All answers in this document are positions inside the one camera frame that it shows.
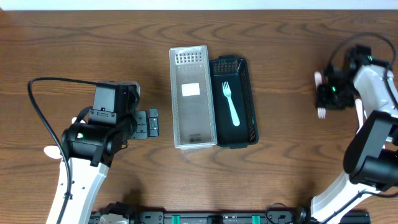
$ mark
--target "white label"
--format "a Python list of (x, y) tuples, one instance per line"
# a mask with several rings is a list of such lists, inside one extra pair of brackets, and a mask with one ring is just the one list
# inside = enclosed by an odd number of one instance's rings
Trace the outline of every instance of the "white label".
[(200, 95), (199, 83), (182, 84), (182, 96)]

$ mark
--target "white plastic utensil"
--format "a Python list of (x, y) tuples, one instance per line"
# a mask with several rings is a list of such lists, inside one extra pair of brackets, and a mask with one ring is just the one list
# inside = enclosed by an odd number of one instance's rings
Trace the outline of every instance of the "white plastic utensil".
[[(315, 87), (318, 89), (319, 85), (322, 85), (322, 75), (320, 72), (314, 73), (315, 78)], [(326, 118), (326, 108), (318, 108), (318, 118), (325, 119)]]
[[(76, 121), (76, 117), (72, 118), (72, 124)], [(58, 146), (45, 146), (44, 153), (52, 159), (61, 159), (62, 155), (60, 152), (60, 148)]]
[(223, 82), (223, 93), (224, 93), (224, 96), (228, 99), (229, 110), (231, 112), (231, 117), (232, 117), (232, 123), (235, 126), (239, 126), (241, 124), (241, 122), (238, 118), (238, 114), (236, 113), (234, 103), (232, 102), (232, 99), (231, 99), (232, 92), (231, 92), (231, 89), (229, 88), (228, 82)]
[(359, 128), (357, 130), (357, 134), (359, 130), (363, 126), (363, 106), (362, 106), (362, 100), (361, 99), (356, 99), (355, 100), (355, 108), (356, 108), (356, 115), (358, 116), (358, 123), (359, 123)]

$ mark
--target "white background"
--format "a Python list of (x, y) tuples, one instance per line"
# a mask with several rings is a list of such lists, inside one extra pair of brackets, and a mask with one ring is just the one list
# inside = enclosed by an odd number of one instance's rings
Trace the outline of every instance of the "white background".
[(398, 9), (398, 0), (0, 0), (3, 10)]

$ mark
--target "tabletop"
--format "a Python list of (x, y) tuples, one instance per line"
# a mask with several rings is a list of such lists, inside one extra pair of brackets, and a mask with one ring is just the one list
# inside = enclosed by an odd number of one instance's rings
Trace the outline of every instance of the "tabletop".
[[(44, 223), (57, 188), (60, 161), (43, 152), (54, 141), (29, 101), (32, 78), (136, 81), (139, 109), (159, 110), (159, 138), (130, 141), (115, 155), (94, 210), (117, 201), (166, 211), (298, 207), (337, 178), (358, 128), (353, 109), (317, 118), (314, 71), (355, 33), (377, 32), (398, 46), (397, 30), (396, 11), (0, 12), (0, 223)], [(391, 58), (379, 40), (356, 43)], [(248, 61), (257, 144), (174, 148), (169, 49), (195, 45), (206, 45), (210, 59)], [(34, 85), (58, 136), (94, 93), (75, 83)], [(397, 206), (396, 199), (369, 198), (357, 208), (373, 223), (392, 223)]]

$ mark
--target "fork handle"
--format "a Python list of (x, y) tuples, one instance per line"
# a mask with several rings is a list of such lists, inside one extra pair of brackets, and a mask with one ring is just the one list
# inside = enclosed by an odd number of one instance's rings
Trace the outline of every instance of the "fork handle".
[(231, 112), (232, 123), (235, 126), (239, 126), (241, 124), (241, 122), (239, 120), (238, 114), (236, 113), (236, 109), (235, 109), (234, 103), (232, 102), (231, 97), (227, 97), (227, 99), (228, 99), (228, 103), (229, 103), (229, 110)]

